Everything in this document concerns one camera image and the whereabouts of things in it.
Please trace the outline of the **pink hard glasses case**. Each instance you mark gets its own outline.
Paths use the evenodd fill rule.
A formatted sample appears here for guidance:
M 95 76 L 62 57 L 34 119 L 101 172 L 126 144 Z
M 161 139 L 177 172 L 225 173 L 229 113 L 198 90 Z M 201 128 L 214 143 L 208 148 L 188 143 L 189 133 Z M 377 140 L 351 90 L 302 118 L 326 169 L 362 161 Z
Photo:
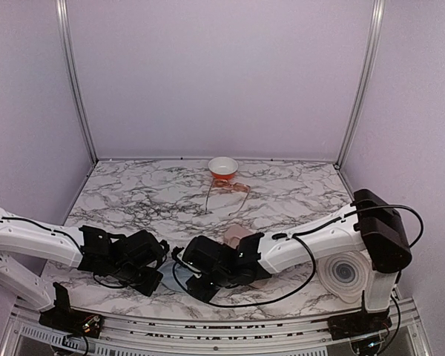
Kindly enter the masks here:
M 224 233 L 223 242 L 232 248 L 237 248 L 242 238 L 252 234 L 252 231 L 242 227 L 241 225 L 232 225 Z

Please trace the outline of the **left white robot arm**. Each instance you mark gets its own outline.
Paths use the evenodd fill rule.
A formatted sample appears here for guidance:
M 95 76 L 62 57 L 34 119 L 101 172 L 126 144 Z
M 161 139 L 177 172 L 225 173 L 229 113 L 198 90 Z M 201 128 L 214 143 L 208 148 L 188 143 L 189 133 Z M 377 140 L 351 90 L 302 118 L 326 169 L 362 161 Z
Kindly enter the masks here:
M 112 277 L 120 288 L 146 297 L 163 275 L 169 245 L 141 230 L 125 236 L 83 225 L 64 227 L 16 216 L 0 208 L 0 285 L 39 312 L 43 326 L 98 337 L 104 317 L 72 308 L 67 289 L 43 280 L 18 263 L 12 253 L 58 262 L 94 277 Z

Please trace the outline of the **pink transparent sunglasses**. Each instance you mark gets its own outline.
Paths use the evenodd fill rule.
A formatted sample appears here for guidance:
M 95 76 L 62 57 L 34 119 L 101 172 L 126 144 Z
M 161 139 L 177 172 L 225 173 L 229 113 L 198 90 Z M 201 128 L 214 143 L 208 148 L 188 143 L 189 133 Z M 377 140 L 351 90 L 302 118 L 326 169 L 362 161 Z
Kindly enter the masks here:
M 226 180 L 226 179 L 213 179 L 211 182 L 210 188 L 208 189 L 208 193 L 206 194 L 206 197 L 205 197 L 205 213 L 208 212 L 208 201 L 209 201 L 211 191 L 214 188 L 221 188 L 221 189 L 224 189 L 227 191 L 235 191 L 235 192 L 245 193 L 245 196 L 243 198 L 243 201 L 242 201 L 240 207 L 236 211 L 229 213 L 228 214 L 229 216 L 235 215 L 241 211 L 241 209 L 245 205 L 245 202 L 248 199 L 249 194 L 251 193 L 251 187 L 249 185 L 242 184 L 240 182 L 231 183 L 229 180 Z

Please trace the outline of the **pink soft glasses case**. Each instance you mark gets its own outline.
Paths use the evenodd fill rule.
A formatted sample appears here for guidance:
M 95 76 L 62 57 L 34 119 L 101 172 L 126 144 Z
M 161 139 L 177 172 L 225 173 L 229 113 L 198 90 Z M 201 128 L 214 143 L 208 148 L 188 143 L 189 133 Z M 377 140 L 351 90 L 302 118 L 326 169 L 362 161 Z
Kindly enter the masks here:
M 250 287 L 256 290 L 268 288 L 271 285 L 272 277 L 256 280 L 250 284 Z

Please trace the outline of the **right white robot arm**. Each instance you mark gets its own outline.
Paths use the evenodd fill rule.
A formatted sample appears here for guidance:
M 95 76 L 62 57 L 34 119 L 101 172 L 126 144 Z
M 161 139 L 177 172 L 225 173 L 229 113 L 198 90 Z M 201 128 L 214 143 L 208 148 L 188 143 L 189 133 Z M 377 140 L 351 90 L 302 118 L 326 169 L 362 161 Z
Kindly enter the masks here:
M 248 286 L 311 263 L 311 276 L 360 310 L 328 319 L 332 339 L 387 330 L 391 293 L 412 262 L 399 205 L 368 189 L 327 217 L 280 232 L 256 233 L 230 245 L 205 236 L 175 248 L 175 263 L 193 275 L 182 289 L 209 304 L 220 289 Z

